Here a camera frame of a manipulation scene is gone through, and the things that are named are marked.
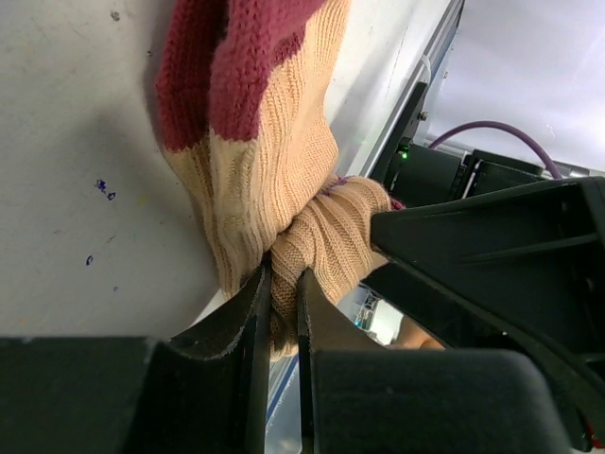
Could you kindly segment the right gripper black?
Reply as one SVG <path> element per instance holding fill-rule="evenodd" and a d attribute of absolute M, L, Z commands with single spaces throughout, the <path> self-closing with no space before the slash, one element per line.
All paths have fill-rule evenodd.
<path fill-rule="evenodd" d="M 449 347 L 528 356 L 589 449 L 604 439 L 604 181 L 542 173 L 400 145 L 383 186 L 408 209 L 372 219 L 388 264 L 365 285 Z"/>

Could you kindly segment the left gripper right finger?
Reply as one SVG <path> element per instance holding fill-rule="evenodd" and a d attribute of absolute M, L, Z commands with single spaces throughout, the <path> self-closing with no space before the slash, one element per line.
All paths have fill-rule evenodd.
<path fill-rule="evenodd" d="M 510 350 L 390 350 L 325 297 L 297 285 L 306 453 L 586 451 L 584 420 Z"/>

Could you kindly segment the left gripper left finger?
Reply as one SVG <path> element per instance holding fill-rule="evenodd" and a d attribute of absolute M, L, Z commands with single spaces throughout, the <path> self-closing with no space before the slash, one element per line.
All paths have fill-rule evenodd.
<path fill-rule="evenodd" d="M 1 341 L 5 453 L 260 453 L 270 268 L 170 340 Z"/>

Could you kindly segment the tan maroon striped sock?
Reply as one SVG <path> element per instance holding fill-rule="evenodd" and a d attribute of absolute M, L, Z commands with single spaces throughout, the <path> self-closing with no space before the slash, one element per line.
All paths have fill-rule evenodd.
<path fill-rule="evenodd" d="M 324 98 L 347 1 L 180 1 L 157 97 L 164 155 L 200 213 L 233 297 L 271 260 L 273 358 L 297 352 L 296 286 L 339 302 L 383 264 L 372 216 L 399 208 L 377 182 L 335 172 Z"/>

